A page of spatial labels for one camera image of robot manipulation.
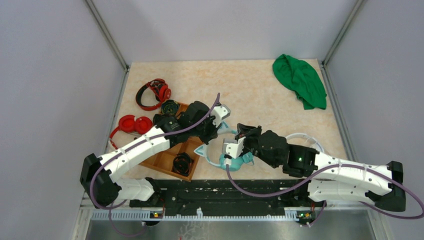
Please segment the teal cat-ear headphones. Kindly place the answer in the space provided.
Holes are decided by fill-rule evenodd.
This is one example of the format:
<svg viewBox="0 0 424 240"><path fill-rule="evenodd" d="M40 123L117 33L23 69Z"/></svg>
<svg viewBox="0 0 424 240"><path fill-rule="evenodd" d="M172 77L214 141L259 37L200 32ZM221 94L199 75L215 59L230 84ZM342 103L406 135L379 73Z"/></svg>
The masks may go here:
<svg viewBox="0 0 424 240"><path fill-rule="evenodd" d="M202 142L202 145L197 147L194 150L194 153L200 157L205 158L205 160L212 166L217 167L222 170L226 170L229 172L235 172L240 170L243 164L249 164L253 166L254 156L251 152L243 153L244 142L246 137L237 137L238 131L229 127L229 125L223 121L221 123L220 128L217 130L216 134L219 135L234 135L234 139L225 138L222 143L222 153L219 157L219 163L215 163L211 161L211 158L208 155L209 152L209 142L210 139L207 138L204 140L202 136L198 138Z"/></svg>

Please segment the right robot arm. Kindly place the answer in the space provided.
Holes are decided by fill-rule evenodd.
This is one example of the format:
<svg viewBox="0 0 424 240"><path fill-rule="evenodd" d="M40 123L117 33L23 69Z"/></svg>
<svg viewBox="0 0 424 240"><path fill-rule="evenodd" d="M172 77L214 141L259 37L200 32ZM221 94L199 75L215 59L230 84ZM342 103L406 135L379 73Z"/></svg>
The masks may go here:
<svg viewBox="0 0 424 240"><path fill-rule="evenodd" d="M310 178L307 187L293 192L299 206L311 201L358 201L380 210L404 212L406 192L403 164L390 161L385 165L369 165L337 158L312 147L290 144L283 136L261 126L238 123L235 140L242 144L238 153L252 154L272 168L295 178Z"/></svg>

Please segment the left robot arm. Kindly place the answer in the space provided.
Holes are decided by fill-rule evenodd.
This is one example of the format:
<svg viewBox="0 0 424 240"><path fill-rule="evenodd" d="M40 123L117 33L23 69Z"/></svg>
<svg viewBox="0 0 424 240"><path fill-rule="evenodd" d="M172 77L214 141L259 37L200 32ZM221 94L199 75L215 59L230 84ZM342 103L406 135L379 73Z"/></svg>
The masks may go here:
<svg viewBox="0 0 424 240"><path fill-rule="evenodd" d="M164 114L148 132L127 145L100 156L93 153L86 156L79 181L98 209L112 210L116 200L139 200L154 207L160 202L161 194L151 178L123 180L122 176L191 137L209 143L217 138L223 120L230 114L230 109L218 99L212 107L195 101L177 115Z"/></svg>

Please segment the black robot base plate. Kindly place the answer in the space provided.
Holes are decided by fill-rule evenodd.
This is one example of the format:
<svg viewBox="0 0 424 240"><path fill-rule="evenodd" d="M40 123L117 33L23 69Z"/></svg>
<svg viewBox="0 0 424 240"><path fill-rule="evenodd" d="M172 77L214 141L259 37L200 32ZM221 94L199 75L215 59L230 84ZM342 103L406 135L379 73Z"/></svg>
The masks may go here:
<svg viewBox="0 0 424 240"><path fill-rule="evenodd" d="M201 209L206 217L283 216L290 207L318 210L323 202L314 203L301 186L272 197L254 197L237 190L229 180L154 180L154 193L147 201L130 200L131 208L160 208L165 216L193 216Z"/></svg>

